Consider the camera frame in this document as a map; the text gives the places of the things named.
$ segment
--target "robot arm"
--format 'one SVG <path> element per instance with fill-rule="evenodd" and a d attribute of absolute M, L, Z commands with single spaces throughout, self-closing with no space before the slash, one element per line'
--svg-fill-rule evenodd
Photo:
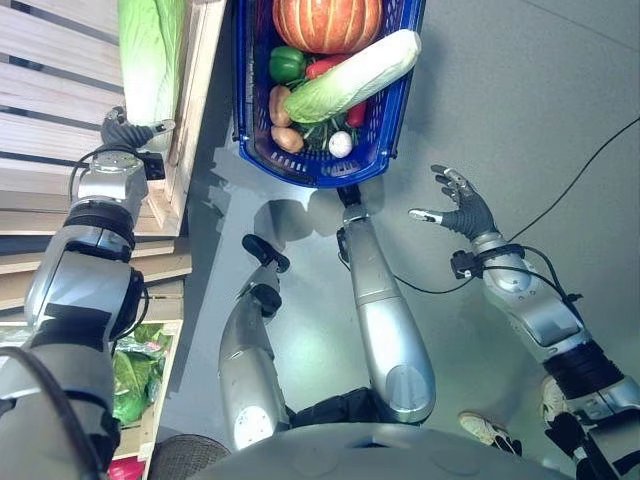
<path fill-rule="evenodd" d="M 489 207 L 453 169 L 434 166 L 436 181 L 457 205 L 454 212 L 412 209 L 416 219 L 465 235 L 473 253 L 451 260 L 458 278 L 480 277 L 488 300 L 504 311 L 533 357 L 552 375 L 567 405 L 588 429 L 585 450 L 602 478 L 618 478 L 640 463 L 640 388 L 604 355 L 564 292 L 560 298 L 500 234 Z"/>
<path fill-rule="evenodd" d="M 117 117 L 114 111 L 107 116 L 106 144 L 89 155 L 91 163 L 80 177 L 69 216 L 34 275 L 25 303 L 34 334 L 23 346 L 66 395 L 95 453 L 94 464 L 103 471 L 119 443 L 119 426 L 111 416 L 114 376 L 109 343 L 134 324 L 144 288 L 142 274 L 128 265 L 135 246 L 133 228 L 148 193 L 149 162 L 138 158 L 136 148 L 172 128 L 164 122 L 152 127 L 122 124 L 121 111 L 120 120 Z M 121 138 L 114 142 L 117 132 Z M 137 135 L 137 141 L 127 142 L 127 135 Z M 72 442 L 61 434 L 65 419 L 51 415 L 40 393 L 22 364 L 10 359 L 4 365 L 3 475 L 97 478 L 99 472 L 80 468 Z"/>

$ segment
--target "blue basket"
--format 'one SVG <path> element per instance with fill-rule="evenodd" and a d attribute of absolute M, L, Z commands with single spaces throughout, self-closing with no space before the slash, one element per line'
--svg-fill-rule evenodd
<path fill-rule="evenodd" d="M 382 0 L 380 37 L 401 28 L 420 31 L 426 0 Z M 236 10 L 236 136 L 240 155 L 265 172 L 305 187 L 337 188 L 380 175 L 395 158 L 411 73 L 374 95 L 358 145 L 342 159 L 328 152 L 291 154 L 271 138 L 271 50 L 283 41 L 271 17 L 272 0 L 238 0 Z"/>

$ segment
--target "sneaker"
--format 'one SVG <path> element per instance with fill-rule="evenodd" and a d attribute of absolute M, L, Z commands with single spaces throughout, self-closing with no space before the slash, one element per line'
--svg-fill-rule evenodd
<path fill-rule="evenodd" d="M 508 434 L 504 428 L 492 424 L 477 413 L 462 412 L 458 415 L 460 426 L 476 437 L 485 445 L 491 445 L 496 437 L 502 437 L 508 441 Z"/>
<path fill-rule="evenodd" d="M 568 411 L 564 394 L 558 383 L 553 377 L 546 377 L 542 381 L 542 403 L 540 404 L 540 415 L 544 422 L 550 426 L 558 415 Z"/>

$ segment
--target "concrete floor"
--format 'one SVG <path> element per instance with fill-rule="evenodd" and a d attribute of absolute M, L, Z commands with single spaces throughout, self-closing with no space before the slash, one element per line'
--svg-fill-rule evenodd
<path fill-rule="evenodd" d="M 593 152 L 640 111 L 640 2 L 636 0 L 431 0 L 421 33 L 399 157 L 362 186 L 397 275 L 423 288 L 456 285 L 449 269 L 464 238 L 412 222 L 414 206 L 450 207 L 428 166 L 453 166 L 492 207 L 505 235 L 527 224 Z M 240 159 L 224 132 L 231 86 L 229 25 L 216 60 L 189 200 L 194 273 L 186 335 L 161 436 L 199 433 L 228 444 L 217 380 L 218 345 L 234 297 L 255 261 L 245 233 L 292 261 L 284 305 L 268 331 L 293 409 L 368 382 L 348 272 L 334 238 L 333 191 L 282 183 Z M 521 242 L 545 251 L 594 337 L 640 378 L 640 129 L 611 144 L 565 200 Z M 464 433 L 462 410 L 506 425 L 524 455 L 571 472 L 538 416 L 541 367 L 479 281 L 449 295 L 403 287 L 431 355 L 438 402 L 426 426 Z"/>

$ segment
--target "pumpkin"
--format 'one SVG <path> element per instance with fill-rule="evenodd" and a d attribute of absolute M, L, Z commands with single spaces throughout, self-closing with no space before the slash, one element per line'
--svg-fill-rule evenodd
<path fill-rule="evenodd" d="M 312 53 L 352 53 L 380 30 L 382 0 L 274 0 L 273 23 L 292 47 Z"/>

